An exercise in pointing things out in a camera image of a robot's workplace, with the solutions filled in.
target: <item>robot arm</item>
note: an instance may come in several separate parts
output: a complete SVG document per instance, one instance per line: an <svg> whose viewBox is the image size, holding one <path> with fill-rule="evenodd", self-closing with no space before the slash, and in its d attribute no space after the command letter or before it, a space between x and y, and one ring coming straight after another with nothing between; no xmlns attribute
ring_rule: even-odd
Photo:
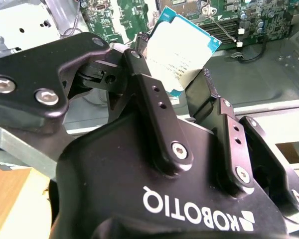
<svg viewBox="0 0 299 239"><path fill-rule="evenodd" d="M74 138L68 100L92 88L108 92L109 123ZM0 148L57 183L52 239L286 238L298 176L207 71L186 96L195 124L177 118L141 54L117 57L91 33L0 59Z"/></svg>

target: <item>gray metal panel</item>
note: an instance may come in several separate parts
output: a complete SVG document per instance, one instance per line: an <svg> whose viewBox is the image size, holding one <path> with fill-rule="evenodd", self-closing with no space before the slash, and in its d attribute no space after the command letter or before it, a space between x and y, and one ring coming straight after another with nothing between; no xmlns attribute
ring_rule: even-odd
<svg viewBox="0 0 299 239"><path fill-rule="evenodd" d="M282 41L268 42L264 56L253 63L241 64L230 58L232 51L212 57L206 64L218 93L235 108L299 99L298 86L278 61ZM243 49L246 58L260 52L260 45Z"/></svg>

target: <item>white label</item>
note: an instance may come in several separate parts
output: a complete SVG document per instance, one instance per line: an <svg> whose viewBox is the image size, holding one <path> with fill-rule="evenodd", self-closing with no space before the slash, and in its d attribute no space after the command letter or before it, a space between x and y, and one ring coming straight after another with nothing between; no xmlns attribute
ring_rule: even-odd
<svg viewBox="0 0 299 239"><path fill-rule="evenodd" d="M163 211L163 208L165 208L162 215L166 217L181 221L187 220L193 224L205 224L211 229L217 228L221 231L240 231L241 225L244 231L252 232L254 230L253 224L255 223L255 218L252 212L241 211L242 217L238 217L237 219L235 215L230 215L219 210L213 212L208 207L198 207L192 202L181 203L178 198L170 200L168 195L164 195L163 202L159 193L149 189L147 186L143 188L145 190L143 203L145 208L151 213L160 213ZM149 197L155 197L158 205L157 203L155 207L149 205Z"/></svg>
<svg viewBox="0 0 299 239"><path fill-rule="evenodd" d="M170 100L172 105L178 105L179 104L179 98L176 97L176 96L169 97L169 100Z"/></svg>

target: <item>electronic component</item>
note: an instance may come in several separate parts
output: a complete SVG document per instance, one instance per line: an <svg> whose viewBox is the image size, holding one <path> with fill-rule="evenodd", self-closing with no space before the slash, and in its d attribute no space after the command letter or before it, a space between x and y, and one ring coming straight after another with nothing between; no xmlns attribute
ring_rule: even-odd
<svg viewBox="0 0 299 239"><path fill-rule="evenodd" d="M202 14L201 3L197 0L157 0L157 3L160 11L168 6L189 20L198 20Z"/></svg>
<svg viewBox="0 0 299 239"><path fill-rule="evenodd" d="M237 41L236 42L236 47L242 47L243 46L243 42L242 41Z"/></svg>
<svg viewBox="0 0 299 239"><path fill-rule="evenodd" d="M233 4L229 4L229 5L226 5L226 6L225 6L225 10L226 10L226 11L233 11L234 8L235 8L235 5L233 5Z"/></svg>
<svg viewBox="0 0 299 239"><path fill-rule="evenodd" d="M237 37L239 27L244 28L245 33L239 37L243 38L245 45L248 45L257 43L258 37L265 34L268 40L287 37L291 29L294 9L299 7L298 0L204 0L197 2L188 0L186 3L177 5L173 5L172 0L156 0L156 2L160 11L165 6L169 6L178 14L185 16L220 39L222 45L219 49L234 48L236 44L213 21L220 24L233 37ZM209 11L213 8L217 9L217 13L213 14ZM233 26L232 23L227 25L228 21L234 19L248 22L248 25L235 24Z"/></svg>
<svg viewBox="0 0 299 239"><path fill-rule="evenodd" d="M239 28L238 29L238 35L244 35L245 34L245 29L244 28Z"/></svg>
<svg viewBox="0 0 299 239"><path fill-rule="evenodd" d="M139 32L149 31L144 0L87 0L81 8L90 32L107 42L128 43Z"/></svg>

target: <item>cable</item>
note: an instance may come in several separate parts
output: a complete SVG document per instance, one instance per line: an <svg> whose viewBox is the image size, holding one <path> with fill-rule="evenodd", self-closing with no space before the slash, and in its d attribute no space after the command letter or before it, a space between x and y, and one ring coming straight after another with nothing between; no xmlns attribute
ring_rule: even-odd
<svg viewBox="0 0 299 239"><path fill-rule="evenodd" d="M226 29L225 28L223 28L218 22L216 22L215 21L215 19L211 16L211 15L209 15L208 16L209 17L209 19L211 19L220 29L222 29L222 31L226 34L226 36L228 36L228 38L229 39L231 39L233 42L236 42L237 40L234 38L234 37L232 37L227 31L226 31Z"/></svg>
<svg viewBox="0 0 299 239"><path fill-rule="evenodd" d="M257 56L255 56L253 58L250 58L250 59L244 59L244 57L238 56L237 60L240 63L242 63L242 64L247 64L247 63L251 63L251 62L254 62L254 61L260 59L264 55L264 53L266 51L267 42L268 42L268 39L267 39L267 37L265 37L264 41L263 41L263 45L262 45L261 51L260 51L260 53Z"/></svg>
<svg viewBox="0 0 299 239"><path fill-rule="evenodd" d="M82 32L80 29L77 28L78 22L79 22L79 16L80 16L81 0L78 0L77 3L78 3L78 6L76 8L76 16L75 16L75 20L74 20L74 23L73 23L73 27L70 27L67 30L65 30L65 32L61 35L61 37L72 36L74 34L75 30L78 30L78 31Z"/></svg>

